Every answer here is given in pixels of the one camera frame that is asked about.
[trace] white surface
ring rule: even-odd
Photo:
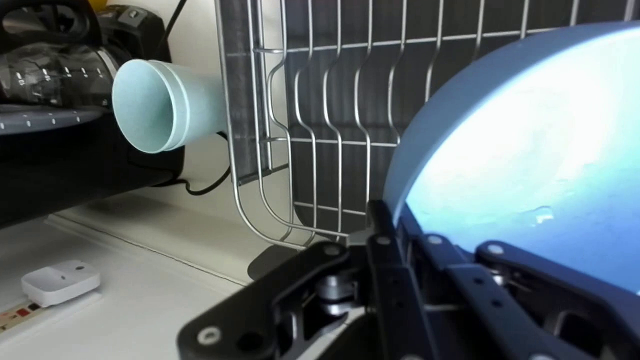
[[[38,269],[22,277],[22,293],[40,308],[71,302],[100,286],[100,272],[80,260]]]
[[[80,259],[105,286],[5,333],[2,360],[176,360],[178,331],[239,286],[118,240],[28,222],[0,233],[0,308],[28,270]]]

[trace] metal grid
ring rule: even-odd
[[[508,42],[639,13],[637,0],[219,0],[243,218],[275,244],[365,228],[405,129],[448,78]],[[269,179],[286,183],[285,206]]]

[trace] black machine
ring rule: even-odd
[[[114,73],[170,60],[159,16],[95,15],[86,0],[0,2],[0,227],[174,180],[183,151],[148,156],[121,137]]]
[[[517,247],[468,255],[383,203],[360,247],[320,242],[192,321],[185,360],[298,359],[356,308],[320,359],[640,359],[640,300]]]

